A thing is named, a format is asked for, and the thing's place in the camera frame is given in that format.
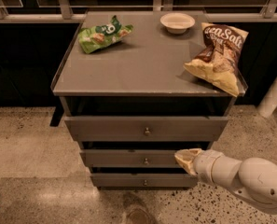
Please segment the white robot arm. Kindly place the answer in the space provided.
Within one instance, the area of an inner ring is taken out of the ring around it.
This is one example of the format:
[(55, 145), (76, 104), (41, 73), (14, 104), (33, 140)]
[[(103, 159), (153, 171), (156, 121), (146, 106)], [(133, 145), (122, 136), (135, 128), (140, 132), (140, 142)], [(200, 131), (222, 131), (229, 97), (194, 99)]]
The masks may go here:
[(212, 149), (182, 149), (178, 164), (200, 182), (226, 189), (261, 212), (277, 215), (277, 165), (262, 158), (236, 160)]

